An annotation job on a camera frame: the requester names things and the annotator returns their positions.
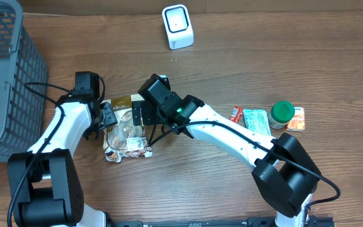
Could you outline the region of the beige brown snack pouch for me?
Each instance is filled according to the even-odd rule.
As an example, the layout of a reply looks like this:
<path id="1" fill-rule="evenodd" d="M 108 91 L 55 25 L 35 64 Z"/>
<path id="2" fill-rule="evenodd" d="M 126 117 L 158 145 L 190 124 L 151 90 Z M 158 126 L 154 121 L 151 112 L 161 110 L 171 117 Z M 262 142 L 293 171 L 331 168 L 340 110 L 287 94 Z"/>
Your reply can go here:
<path id="1" fill-rule="evenodd" d="M 146 130 L 141 117 L 132 113 L 132 102 L 143 101 L 138 94 L 105 100 L 113 109 L 117 123 L 103 132 L 103 149 L 107 161 L 120 163 L 123 158 L 150 158 Z"/>

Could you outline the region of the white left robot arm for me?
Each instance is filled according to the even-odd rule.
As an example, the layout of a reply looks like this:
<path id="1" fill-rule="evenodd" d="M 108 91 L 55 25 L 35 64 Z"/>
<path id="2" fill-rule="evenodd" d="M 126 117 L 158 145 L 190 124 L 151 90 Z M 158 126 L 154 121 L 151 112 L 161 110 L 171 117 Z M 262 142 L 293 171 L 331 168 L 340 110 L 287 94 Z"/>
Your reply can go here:
<path id="1" fill-rule="evenodd" d="M 85 203 L 72 158 L 82 137 L 117 123 L 104 97 L 101 76 L 77 72 L 75 87 L 54 102 L 55 115 L 40 139 L 9 157 L 8 226 L 114 226 L 107 212 Z"/>

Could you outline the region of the orange Kleenex tissue pack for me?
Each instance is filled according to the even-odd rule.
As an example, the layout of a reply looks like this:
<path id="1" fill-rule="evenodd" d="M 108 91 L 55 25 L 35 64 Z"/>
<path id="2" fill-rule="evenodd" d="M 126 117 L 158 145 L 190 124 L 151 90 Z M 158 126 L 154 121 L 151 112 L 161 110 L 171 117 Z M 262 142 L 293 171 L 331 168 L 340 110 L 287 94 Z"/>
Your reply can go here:
<path id="1" fill-rule="evenodd" d="M 288 131 L 304 131 L 305 130 L 305 109 L 303 107 L 294 108 L 294 116 L 287 123 L 285 129 Z"/>

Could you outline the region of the teal tissue pack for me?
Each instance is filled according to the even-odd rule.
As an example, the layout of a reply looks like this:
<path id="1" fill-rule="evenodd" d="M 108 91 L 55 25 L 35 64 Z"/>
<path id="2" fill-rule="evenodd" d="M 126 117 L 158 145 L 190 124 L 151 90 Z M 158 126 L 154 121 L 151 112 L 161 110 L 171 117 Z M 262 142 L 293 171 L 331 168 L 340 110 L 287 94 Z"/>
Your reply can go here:
<path id="1" fill-rule="evenodd" d="M 246 128 L 265 136 L 271 136 L 268 115 L 265 110 L 243 110 Z"/>

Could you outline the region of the green lid jar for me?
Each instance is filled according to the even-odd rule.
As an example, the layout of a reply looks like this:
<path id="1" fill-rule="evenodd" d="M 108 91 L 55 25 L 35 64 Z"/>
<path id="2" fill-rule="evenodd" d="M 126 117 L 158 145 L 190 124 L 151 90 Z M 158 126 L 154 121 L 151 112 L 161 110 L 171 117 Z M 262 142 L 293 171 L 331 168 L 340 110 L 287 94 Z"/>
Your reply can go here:
<path id="1" fill-rule="evenodd" d="M 273 129 L 281 129 L 294 117 L 295 108 L 287 101 L 277 102 L 268 113 L 268 123 Z"/>

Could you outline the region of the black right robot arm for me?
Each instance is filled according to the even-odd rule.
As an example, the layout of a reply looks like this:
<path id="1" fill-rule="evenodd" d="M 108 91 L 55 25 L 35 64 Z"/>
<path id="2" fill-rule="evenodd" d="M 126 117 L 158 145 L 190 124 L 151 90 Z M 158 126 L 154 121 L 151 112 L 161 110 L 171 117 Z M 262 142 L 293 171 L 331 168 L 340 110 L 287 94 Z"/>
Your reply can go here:
<path id="1" fill-rule="evenodd" d="M 261 135 L 218 114 L 204 101 L 171 90 L 166 76 L 152 74 L 138 94 L 169 133 L 208 142 L 244 163 L 263 199 L 276 210 L 275 226 L 307 226 L 308 204 L 321 174 L 292 135 Z"/>

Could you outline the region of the red white snack packet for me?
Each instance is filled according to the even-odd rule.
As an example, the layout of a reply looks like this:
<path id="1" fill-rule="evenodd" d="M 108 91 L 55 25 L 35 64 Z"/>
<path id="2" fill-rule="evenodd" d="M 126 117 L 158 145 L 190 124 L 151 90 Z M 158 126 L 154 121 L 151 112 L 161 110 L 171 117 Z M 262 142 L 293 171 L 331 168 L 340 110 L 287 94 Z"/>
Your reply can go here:
<path id="1" fill-rule="evenodd" d="M 232 114 L 230 116 L 230 121 L 234 122 L 234 123 L 238 123 L 240 118 L 243 115 L 243 108 L 239 107 L 239 106 L 235 106 L 233 108 Z"/>

